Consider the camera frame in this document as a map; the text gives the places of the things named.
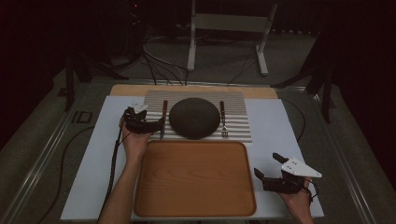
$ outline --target wooden tray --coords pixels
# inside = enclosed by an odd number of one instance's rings
[[[140,217],[249,217],[256,211],[245,145],[151,141],[140,168]]]

